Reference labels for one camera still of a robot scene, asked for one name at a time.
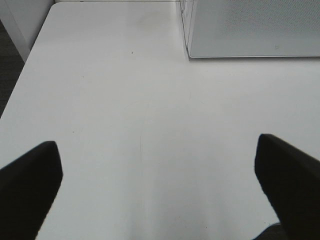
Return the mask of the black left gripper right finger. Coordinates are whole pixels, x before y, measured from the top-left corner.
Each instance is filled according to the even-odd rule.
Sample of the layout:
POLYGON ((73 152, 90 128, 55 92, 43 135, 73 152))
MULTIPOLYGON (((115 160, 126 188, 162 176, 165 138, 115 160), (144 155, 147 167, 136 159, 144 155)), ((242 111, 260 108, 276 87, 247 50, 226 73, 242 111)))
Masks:
POLYGON ((320 238, 320 162, 272 134, 258 138, 254 172, 290 240, 320 238))

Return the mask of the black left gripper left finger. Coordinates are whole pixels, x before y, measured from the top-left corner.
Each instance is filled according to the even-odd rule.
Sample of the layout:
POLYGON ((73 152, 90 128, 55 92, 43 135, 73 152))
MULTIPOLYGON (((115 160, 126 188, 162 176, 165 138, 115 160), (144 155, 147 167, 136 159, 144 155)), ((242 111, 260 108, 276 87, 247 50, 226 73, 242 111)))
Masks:
POLYGON ((0 238, 34 240, 63 179, 55 141, 45 141, 0 170, 0 238))

